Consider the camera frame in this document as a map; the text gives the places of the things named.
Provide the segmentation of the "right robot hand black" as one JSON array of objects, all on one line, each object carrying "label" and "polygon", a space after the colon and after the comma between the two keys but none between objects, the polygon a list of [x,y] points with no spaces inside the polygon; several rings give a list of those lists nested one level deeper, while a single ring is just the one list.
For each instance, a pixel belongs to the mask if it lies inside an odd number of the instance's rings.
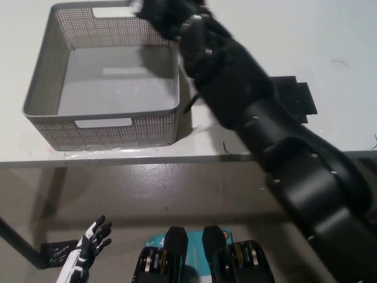
[{"label": "right robot hand black", "polygon": [[274,95],[269,76],[209,12],[190,6],[180,36],[185,72],[223,127],[233,130],[249,105]]}]

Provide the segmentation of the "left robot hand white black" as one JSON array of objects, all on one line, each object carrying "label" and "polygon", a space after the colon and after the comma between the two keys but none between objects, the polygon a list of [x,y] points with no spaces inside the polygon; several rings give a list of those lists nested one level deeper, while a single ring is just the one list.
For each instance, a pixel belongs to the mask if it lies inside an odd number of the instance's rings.
[{"label": "left robot hand white black", "polygon": [[112,223],[107,222],[104,215],[91,224],[76,246],[75,251],[79,252],[76,266],[83,269],[91,267],[95,258],[112,242],[109,238],[111,226]]}]

